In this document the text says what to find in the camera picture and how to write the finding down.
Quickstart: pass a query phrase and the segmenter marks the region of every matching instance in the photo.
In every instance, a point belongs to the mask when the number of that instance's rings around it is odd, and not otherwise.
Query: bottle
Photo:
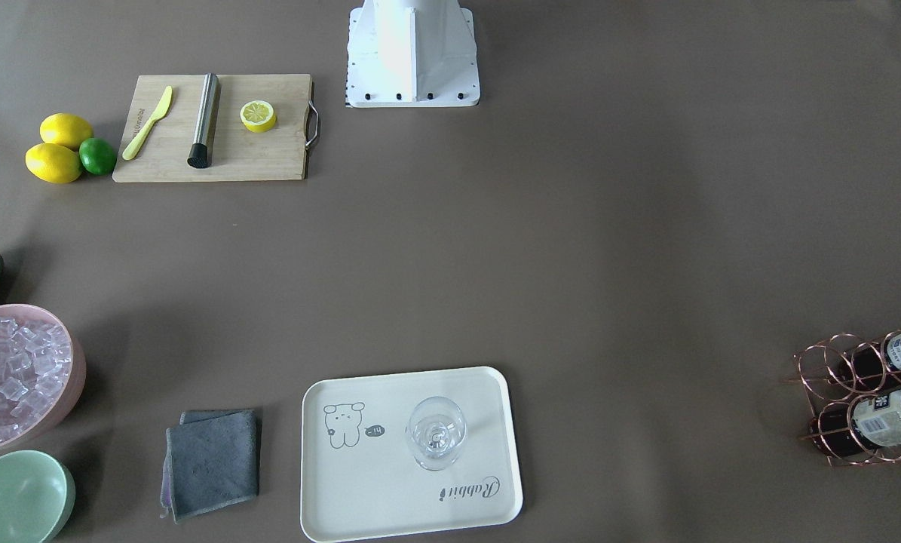
[[[880,358],[878,351],[884,353]],[[894,375],[888,372],[899,372]],[[861,348],[851,355],[850,364],[839,364],[836,375],[852,388],[865,386],[863,391],[884,392],[901,385],[901,334],[884,344]]]
[[[901,388],[860,401],[846,419],[847,407],[836,404],[809,423],[812,441],[823,454],[849,458],[885,446],[901,446]]]

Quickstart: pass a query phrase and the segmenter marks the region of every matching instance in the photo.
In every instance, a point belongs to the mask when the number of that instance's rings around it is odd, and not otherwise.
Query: yellow knife
[[[127,145],[125,151],[122,152],[123,159],[130,161],[139,154],[139,149],[143,147],[143,143],[146,143],[146,137],[148,137],[149,131],[152,129],[152,127],[155,126],[156,121],[160,120],[165,116],[165,114],[168,113],[168,104],[171,103],[172,87],[165,87],[165,91],[161,93],[161,98],[158,99],[158,106],[155,106],[155,110],[152,112],[149,120],[146,121],[143,129],[139,130],[139,133],[136,134],[136,137],[132,138],[132,141],[129,142],[129,145]]]

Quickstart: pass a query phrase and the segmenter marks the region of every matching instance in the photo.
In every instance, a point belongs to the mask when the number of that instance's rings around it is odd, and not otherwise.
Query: citrus fruit
[[[275,110],[266,100],[253,100],[247,103],[240,110],[239,117],[246,128],[254,133],[264,133],[275,126]]]
[[[25,165],[49,183],[70,183],[81,175],[78,153],[56,143],[39,143],[27,150]]]
[[[101,138],[91,137],[82,141],[78,146],[78,158],[88,173],[105,175],[115,169],[115,149]]]
[[[75,151],[82,141],[93,135],[88,121],[71,113],[55,113],[41,121],[41,140],[56,143]]]

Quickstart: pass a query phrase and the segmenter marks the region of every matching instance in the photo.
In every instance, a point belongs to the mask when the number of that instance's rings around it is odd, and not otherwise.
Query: clear glass
[[[423,400],[406,423],[406,444],[420,468],[446,470],[460,458],[467,437],[467,420],[450,398]]]

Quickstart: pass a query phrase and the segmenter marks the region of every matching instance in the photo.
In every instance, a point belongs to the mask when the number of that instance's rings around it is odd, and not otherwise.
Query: pink bowl
[[[15,444],[25,443],[34,437],[40,436],[47,430],[54,428],[61,419],[64,419],[71,412],[78,402],[78,396],[81,396],[81,390],[85,384],[85,356],[81,350],[81,344],[68,331],[65,324],[62,324],[58,317],[47,312],[41,307],[35,305],[26,305],[26,303],[9,303],[9,305],[0,305],[0,317],[14,317],[19,321],[44,321],[48,323],[58,324],[65,331],[65,336],[72,344],[72,368],[68,378],[65,379],[64,388],[61,389],[60,396],[54,401],[54,405],[39,417],[34,424],[20,433],[18,436],[12,437],[10,440],[2,441],[0,448],[6,446],[15,446]]]

